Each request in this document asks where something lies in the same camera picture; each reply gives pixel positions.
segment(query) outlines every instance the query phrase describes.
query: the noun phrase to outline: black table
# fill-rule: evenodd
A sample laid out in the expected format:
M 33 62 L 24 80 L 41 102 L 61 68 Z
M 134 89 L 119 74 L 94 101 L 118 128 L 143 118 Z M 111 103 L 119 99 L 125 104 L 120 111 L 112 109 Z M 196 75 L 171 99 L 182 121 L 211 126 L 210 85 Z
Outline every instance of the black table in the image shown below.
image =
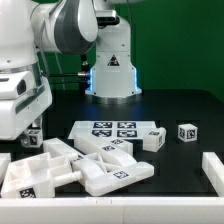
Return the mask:
M 124 105 L 102 105 L 86 101 L 78 91 L 54 91 L 53 104 L 44 114 L 45 139 L 58 137 L 69 145 L 68 135 L 76 120 L 155 121 L 167 130 L 166 143 L 157 152 L 142 150 L 142 141 L 132 141 L 134 157 L 155 167 L 155 175 L 107 196 L 217 196 L 203 172 L 203 152 L 224 158 L 224 104 L 200 90 L 144 91 L 141 99 Z M 184 143 L 177 138 L 178 124 L 198 127 L 198 140 Z M 1 152 L 13 160 L 42 152 L 24 149 L 19 140 L 1 142 Z M 73 183 L 57 189 L 57 197 L 85 197 L 88 193 Z

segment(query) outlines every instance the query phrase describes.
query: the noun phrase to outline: green wall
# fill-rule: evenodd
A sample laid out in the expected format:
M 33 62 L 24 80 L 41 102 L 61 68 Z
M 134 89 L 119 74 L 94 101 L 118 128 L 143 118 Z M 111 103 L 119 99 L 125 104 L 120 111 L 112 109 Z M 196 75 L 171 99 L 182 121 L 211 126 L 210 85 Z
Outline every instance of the green wall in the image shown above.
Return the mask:
M 116 9 L 128 19 L 125 5 Z M 132 62 L 142 89 L 202 89 L 224 101 L 223 0 L 146 0 L 131 9 Z M 88 53 L 92 64 L 94 51 Z M 47 57 L 51 72 L 58 73 L 54 55 Z M 64 72 L 79 69 L 78 56 L 60 60 Z

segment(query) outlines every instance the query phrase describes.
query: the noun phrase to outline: blue light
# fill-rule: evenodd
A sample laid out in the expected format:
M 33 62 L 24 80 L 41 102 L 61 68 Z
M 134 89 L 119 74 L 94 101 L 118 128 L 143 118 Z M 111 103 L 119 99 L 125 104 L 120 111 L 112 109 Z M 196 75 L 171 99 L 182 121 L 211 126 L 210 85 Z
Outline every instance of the blue light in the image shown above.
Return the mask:
M 138 86 L 137 86 L 137 69 L 135 68 L 135 91 L 137 92 L 138 91 Z
M 93 91 L 93 69 L 90 69 L 90 86 L 89 86 L 89 91 L 92 92 Z

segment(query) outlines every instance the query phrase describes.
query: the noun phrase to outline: warning label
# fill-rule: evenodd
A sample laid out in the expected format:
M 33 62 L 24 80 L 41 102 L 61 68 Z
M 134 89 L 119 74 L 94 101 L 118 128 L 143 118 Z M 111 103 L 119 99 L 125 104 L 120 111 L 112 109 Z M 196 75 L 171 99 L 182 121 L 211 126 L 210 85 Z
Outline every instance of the warning label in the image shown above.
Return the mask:
M 115 55 L 110 59 L 108 66 L 120 66 Z

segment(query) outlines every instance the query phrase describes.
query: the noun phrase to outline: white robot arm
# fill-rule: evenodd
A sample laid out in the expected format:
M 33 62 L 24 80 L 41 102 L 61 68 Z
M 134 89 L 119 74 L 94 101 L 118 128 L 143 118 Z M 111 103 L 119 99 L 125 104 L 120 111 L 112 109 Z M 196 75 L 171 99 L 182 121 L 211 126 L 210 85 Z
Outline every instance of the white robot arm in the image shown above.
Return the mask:
M 14 140 L 25 133 L 24 146 L 39 146 L 29 138 L 27 128 L 41 128 L 41 115 L 52 96 L 48 80 L 39 69 L 37 48 L 83 55 L 96 42 L 97 60 L 86 94 L 101 102 L 118 99 L 119 103 L 141 93 L 130 62 L 130 26 L 117 16 L 113 6 L 138 1 L 59 0 L 38 4 L 0 0 L 0 140 Z
M 0 9 L 0 139 L 14 140 L 24 133 L 22 144 L 38 147 L 27 128 L 41 128 L 40 116 L 52 96 L 39 69 L 35 44 L 44 51 L 86 53 L 98 32 L 93 4 L 0 0 Z

